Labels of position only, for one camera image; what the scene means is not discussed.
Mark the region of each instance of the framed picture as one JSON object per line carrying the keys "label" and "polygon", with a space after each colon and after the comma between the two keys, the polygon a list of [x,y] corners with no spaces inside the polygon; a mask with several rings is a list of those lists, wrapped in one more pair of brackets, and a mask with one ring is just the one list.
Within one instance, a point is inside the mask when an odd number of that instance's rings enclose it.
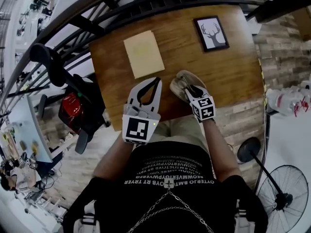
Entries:
{"label": "framed picture", "polygon": [[217,16],[197,18],[193,21],[205,52],[229,48],[224,30]]}

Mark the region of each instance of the backpack strap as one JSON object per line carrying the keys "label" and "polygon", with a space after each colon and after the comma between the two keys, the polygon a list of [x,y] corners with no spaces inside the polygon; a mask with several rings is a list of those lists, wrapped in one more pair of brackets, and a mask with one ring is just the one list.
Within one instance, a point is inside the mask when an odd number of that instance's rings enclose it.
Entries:
{"label": "backpack strap", "polygon": [[235,229],[234,233],[254,233],[255,223],[249,222],[246,218],[246,210],[240,208],[240,200],[237,200],[237,210],[235,214]]}
{"label": "backpack strap", "polygon": [[75,221],[73,233],[100,233],[99,221],[95,219],[95,200],[84,207],[84,215]]}

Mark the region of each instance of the fan stand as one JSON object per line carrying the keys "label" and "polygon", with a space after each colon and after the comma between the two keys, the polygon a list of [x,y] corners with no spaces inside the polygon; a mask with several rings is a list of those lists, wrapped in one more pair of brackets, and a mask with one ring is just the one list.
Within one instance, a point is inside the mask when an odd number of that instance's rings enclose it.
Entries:
{"label": "fan stand", "polygon": [[267,175],[268,179],[272,182],[274,187],[277,190],[276,199],[272,205],[273,209],[278,211],[283,210],[285,206],[289,206],[293,202],[292,194],[283,193],[275,180],[272,178],[268,170],[264,167],[261,161],[257,158],[257,155],[260,151],[261,144],[258,138],[252,137],[244,141],[239,150],[238,150],[238,160],[242,163],[249,162],[251,160],[255,160],[258,165],[261,167],[263,172]]}

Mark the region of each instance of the black chair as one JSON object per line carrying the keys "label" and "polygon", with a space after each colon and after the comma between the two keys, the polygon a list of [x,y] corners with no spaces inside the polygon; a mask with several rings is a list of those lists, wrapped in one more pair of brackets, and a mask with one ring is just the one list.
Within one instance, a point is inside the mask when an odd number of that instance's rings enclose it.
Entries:
{"label": "black chair", "polygon": [[65,94],[60,94],[60,95],[48,97],[47,95],[43,94],[41,96],[39,104],[35,106],[35,110],[38,112],[38,117],[43,118],[45,107],[59,101],[60,99],[63,99],[64,96]]}
{"label": "black chair", "polygon": [[93,138],[94,133],[103,124],[108,127],[109,124],[103,118],[105,110],[101,91],[96,83],[85,82],[79,75],[71,75],[64,69],[64,62],[61,56],[54,50],[43,44],[34,44],[30,50],[30,60],[43,64],[49,75],[52,84],[62,87],[67,84],[64,96],[75,93],[79,98],[83,109],[83,116],[72,119],[67,115],[63,106],[58,111],[59,118],[70,128],[72,128],[79,138],[75,151],[82,154],[87,143]]}
{"label": "black chair", "polygon": [[45,7],[42,12],[42,14],[44,15],[48,15],[48,16],[51,16],[52,15],[52,10],[49,10],[47,7]]}
{"label": "black chair", "polygon": [[37,11],[39,9],[39,6],[37,4],[32,3],[29,5],[29,9]]}

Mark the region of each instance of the notepad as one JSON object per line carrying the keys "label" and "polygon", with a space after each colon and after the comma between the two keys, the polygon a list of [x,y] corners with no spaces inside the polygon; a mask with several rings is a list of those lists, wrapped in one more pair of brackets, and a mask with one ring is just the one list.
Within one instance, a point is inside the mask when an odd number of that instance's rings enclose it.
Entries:
{"label": "notepad", "polygon": [[124,40],[124,45],[135,79],[165,69],[155,35],[151,31]]}

